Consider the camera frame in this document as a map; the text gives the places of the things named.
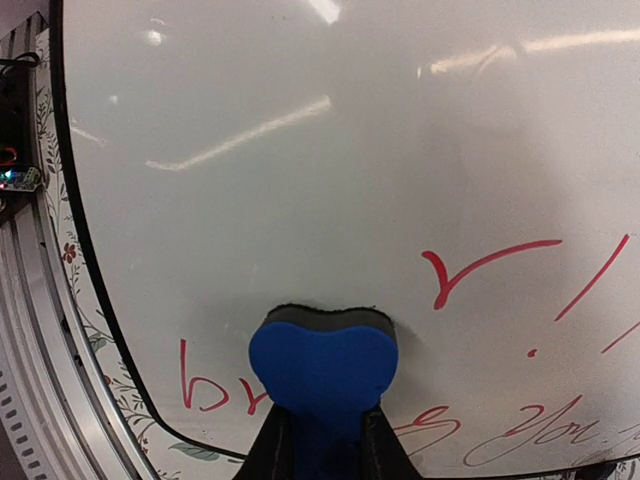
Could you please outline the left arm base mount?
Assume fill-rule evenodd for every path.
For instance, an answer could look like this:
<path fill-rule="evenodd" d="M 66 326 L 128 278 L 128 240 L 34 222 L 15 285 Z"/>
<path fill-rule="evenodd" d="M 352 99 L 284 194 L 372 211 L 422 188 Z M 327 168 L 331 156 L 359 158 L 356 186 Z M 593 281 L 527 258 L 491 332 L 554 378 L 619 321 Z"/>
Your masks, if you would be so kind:
<path fill-rule="evenodd" d="M 27 205 L 43 184 L 32 142 L 30 73 L 34 52 L 1 59 L 1 224 Z"/>

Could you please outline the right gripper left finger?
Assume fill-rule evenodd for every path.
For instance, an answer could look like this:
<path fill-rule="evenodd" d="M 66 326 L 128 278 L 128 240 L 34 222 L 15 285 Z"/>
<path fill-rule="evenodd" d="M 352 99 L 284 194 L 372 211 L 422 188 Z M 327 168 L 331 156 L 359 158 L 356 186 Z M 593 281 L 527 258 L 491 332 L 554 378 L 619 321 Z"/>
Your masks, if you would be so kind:
<path fill-rule="evenodd" d="M 234 480 L 292 480 L 294 457 L 290 412 L 273 405 Z"/>

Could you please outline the blue whiteboard eraser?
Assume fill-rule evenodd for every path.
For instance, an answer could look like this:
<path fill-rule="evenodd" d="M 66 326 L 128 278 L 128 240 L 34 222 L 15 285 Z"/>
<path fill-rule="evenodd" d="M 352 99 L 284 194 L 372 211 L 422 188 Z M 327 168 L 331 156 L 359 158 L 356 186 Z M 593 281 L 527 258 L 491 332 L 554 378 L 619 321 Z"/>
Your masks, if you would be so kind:
<path fill-rule="evenodd" d="M 281 305 L 253 335 L 249 360 L 287 416 L 294 478 L 359 478 L 362 417 L 378 406 L 399 361 L 389 316 Z"/>

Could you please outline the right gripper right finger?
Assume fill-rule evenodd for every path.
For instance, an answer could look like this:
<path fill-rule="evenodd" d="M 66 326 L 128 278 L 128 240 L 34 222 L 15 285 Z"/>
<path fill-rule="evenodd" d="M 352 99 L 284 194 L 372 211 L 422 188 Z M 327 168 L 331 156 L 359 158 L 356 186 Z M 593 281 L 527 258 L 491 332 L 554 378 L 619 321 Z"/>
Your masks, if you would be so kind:
<path fill-rule="evenodd" d="M 362 417 L 362 478 L 422 480 L 379 405 Z"/>

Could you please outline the white whiteboard black frame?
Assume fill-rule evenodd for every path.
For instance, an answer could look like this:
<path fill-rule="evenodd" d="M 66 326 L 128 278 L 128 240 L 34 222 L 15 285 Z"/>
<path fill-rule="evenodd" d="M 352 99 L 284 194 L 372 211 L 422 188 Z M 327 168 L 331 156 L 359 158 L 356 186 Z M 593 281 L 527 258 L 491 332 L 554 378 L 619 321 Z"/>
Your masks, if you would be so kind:
<path fill-rule="evenodd" d="M 283 304 L 386 313 L 427 477 L 639 469 L 635 1 L 55 1 L 78 255 L 224 478 Z"/>

